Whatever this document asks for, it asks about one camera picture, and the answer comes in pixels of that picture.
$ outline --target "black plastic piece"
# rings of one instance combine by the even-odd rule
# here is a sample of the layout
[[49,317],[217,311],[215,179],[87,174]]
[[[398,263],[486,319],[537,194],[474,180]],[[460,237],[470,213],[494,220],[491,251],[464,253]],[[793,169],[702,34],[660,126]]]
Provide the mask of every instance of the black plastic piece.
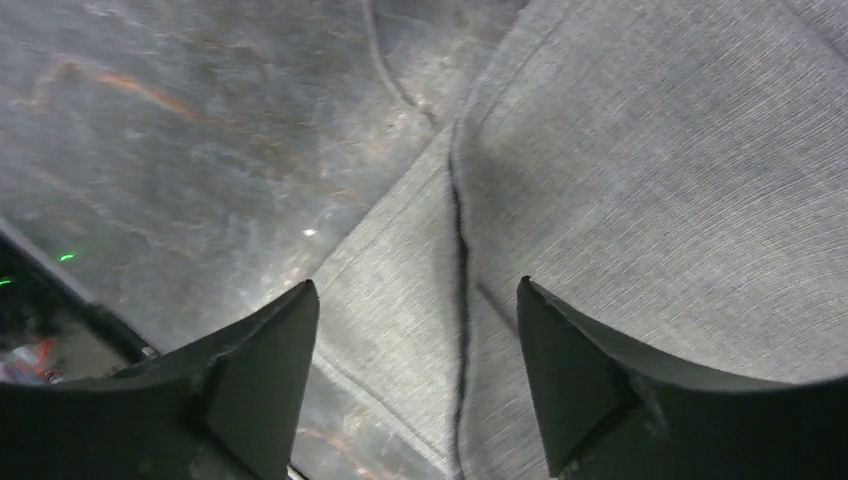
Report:
[[[31,275],[44,289],[39,298],[60,297],[113,345],[145,356],[147,345],[60,267],[8,225],[0,230],[2,253],[17,255],[0,259]],[[288,478],[318,309],[306,281],[244,320],[111,377],[0,384],[0,477]]]
[[848,478],[848,380],[789,385],[698,365],[524,278],[522,353],[549,473],[568,479]]
[[17,228],[0,217],[0,274],[13,273],[17,281],[34,284],[41,308],[61,306],[73,314],[115,352],[130,363],[158,352],[103,306],[87,288],[68,275],[50,256]]

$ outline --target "marble-patterned floor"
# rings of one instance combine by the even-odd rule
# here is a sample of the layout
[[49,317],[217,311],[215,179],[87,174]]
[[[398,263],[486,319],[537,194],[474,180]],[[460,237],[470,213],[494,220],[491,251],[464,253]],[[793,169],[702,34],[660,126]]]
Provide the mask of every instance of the marble-patterned floor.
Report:
[[[0,215],[178,348],[315,271],[522,3],[0,0]],[[305,403],[306,476],[434,474],[314,369]]]

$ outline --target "gray upholstery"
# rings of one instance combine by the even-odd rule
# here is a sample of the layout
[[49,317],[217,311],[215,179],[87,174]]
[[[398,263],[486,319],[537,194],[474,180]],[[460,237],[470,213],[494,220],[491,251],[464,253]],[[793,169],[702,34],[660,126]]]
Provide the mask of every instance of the gray upholstery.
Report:
[[[835,1],[532,1],[450,132],[451,155],[431,149],[401,185],[416,171],[433,180],[397,188],[391,215],[378,207],[354,238],[379,234],[322,268],[319,284],[334,280],[321,357],[450,462],[444,409],[461,357],[437,345],[467,324],[458,447],[474,479],[545,476],[514,334],[522,275],[689,360],[792,382],[844,373],[846,12]],[[448,246],[449,160],[467,279],[451,266],[462,259]],[[443,290],[464,283],[468,312]],[[400,368],[388,349],[418,355],[390,385],[371,373]]]

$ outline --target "orange streak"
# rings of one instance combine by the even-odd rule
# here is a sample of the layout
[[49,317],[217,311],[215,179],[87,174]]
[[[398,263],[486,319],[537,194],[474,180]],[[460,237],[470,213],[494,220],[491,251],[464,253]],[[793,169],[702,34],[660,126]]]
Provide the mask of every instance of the orange streak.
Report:
[[91,80],[97,83],[101,83],[104,85],[109,85],[110,87],[117,88],[118,90],[122,90],[128,93],[135,93],[141,95],[143,97],[147,97],[148,99],[158,103],[162,107],[171,110],[185,118],[189,118],[191,120],[201,120],[200,115],[195,113],[195,111],[182,100],[178,100],[173,97],[169,97],[164,93],[157,92],[156,90],[145,87],[144,85],[138,83],[136,79],[127,75],[115,75],[113,73],[101,73],[98,75],[91,76]]

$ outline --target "seat cushion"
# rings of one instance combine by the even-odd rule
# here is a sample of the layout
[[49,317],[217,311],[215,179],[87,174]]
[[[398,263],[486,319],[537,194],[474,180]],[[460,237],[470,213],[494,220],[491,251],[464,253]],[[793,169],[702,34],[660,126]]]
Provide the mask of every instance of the seat cushion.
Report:
[[[848,370],[844,15],[791,7],[539,0],[522,12],[453,143],[470,296],[486,304],[471,302],[472,332],[511,335],[516,285],[532,275],[711,367],[790,382]],[[529,399],[467,398],[466,438],[509,439],[469,442],[470,476],[536,478],[514,476],[537,472],[537,440],[520,432]],[[493,427],[506,405],[513,420]]]

